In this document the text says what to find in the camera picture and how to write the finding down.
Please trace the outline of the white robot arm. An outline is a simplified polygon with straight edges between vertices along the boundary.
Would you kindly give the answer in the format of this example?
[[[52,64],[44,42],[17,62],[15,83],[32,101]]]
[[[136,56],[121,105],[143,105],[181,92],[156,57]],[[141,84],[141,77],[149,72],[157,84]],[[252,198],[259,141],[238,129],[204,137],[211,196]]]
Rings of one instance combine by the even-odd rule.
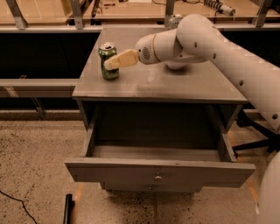
[[[106,59],[108,70],[165,62],[177,68],[210,61],[243,94],[262,117],[280,129],[280,69],[225,38],[206,17],[191,14],[175,29],[140,38],[134,49]]]

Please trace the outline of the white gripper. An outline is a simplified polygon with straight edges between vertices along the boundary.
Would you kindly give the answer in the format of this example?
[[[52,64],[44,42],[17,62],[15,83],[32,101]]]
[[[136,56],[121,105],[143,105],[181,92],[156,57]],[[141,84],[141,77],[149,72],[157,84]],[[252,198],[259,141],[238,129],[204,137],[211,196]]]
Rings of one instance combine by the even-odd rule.
[[[134,66],[138,61],[145,65],[157,64],[159,60],[154,50],[155,34],[140,38],[136,42],[136,50],[128,49],[104,61],[107,70],[114,70],[120,67]]]

